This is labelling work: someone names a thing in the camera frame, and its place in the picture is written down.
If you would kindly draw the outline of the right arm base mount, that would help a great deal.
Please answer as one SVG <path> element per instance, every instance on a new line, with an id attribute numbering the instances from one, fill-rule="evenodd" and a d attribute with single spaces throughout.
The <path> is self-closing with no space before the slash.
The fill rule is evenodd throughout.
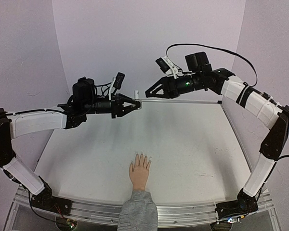
<path id="1" fill-rule="evenodd" d="M 215 212 L 217 212 L 218 220 L 224 221 L 239 218 L 241 216 L 246 216 L 253 212 L 258 211 L 258 205 L 255 202 L 252 202 L 251 205 L 243 205 L 242 202 L 238 200 L 228 201 L 218 203 L 215 208 Z"/>

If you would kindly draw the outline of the clear nail polish bottle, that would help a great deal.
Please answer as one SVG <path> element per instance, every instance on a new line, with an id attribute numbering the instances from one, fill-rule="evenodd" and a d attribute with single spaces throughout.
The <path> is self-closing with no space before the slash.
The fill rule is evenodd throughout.
<path id="1" fill-rule="evenodd" d="M 137 109 L 137 110 L 141 110 L 141 108 L 142 108 L 142 101 L 139 100 L 139 99 L 135 99 L 134 101 L 135 101 L 135 107 L 136 107 L 136 109 Z"/>

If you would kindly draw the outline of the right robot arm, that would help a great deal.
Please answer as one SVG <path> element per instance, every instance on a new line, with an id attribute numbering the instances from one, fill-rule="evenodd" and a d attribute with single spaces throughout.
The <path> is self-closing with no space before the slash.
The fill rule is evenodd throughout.
<path id="1" fill-rule="evenodd" d="M 156 60 L 165 74 L 151 86 L 147 98 L 174 99 L 197 90 L 211 90 L 234 101 L 259 119 L 269 133 L 260 146 L 254 170 L 242 189 L 243 196 L 254 197 L 279 160 L 289 135 L 289 107 L 281 106 L 272 96 L 256 90 L 225 68 L 213 70 L 205 52 L 185 56 L 189 72 L 178 76 L 178 68 L 168 57 Z"/>

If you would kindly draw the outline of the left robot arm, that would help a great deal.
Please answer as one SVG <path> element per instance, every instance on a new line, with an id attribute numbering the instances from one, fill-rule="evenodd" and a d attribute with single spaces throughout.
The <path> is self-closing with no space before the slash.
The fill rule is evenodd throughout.
<path id="1" fill-rule="evenodd" d="M 112 119 L 138 110 L 140 100 L 116 93 L 121 88 L 124 74 L 118 73 L 108 87 L 106 96 L 98 95 L 98 86 L 91 78 L 82 77 L 72 87 L 67 103 L 54 108 L 6 112 L 0 108 L 0 168 L 22 184 L 45 210 L 55 206 L 55 198 L 47 183 L 26 166 L 16 155 L 12 140 L 30 133 L 54 129 L 71 129 L 86 122 L 90 114 L 110 114 Z"/>

